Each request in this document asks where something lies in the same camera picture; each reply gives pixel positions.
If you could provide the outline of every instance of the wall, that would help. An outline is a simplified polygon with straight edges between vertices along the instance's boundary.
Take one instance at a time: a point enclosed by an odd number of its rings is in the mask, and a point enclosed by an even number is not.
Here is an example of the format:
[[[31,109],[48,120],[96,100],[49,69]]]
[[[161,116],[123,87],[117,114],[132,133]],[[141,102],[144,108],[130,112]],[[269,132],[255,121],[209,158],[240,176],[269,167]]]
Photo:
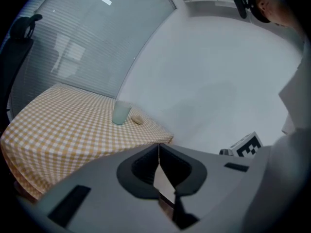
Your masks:
[[[278,92],[300,60],[295,47],[265,29],[188,17],[182,7],[140,53],[119,99],[141,106],[183,147],[218,153],[253,131],[270,145],[287,115]]]

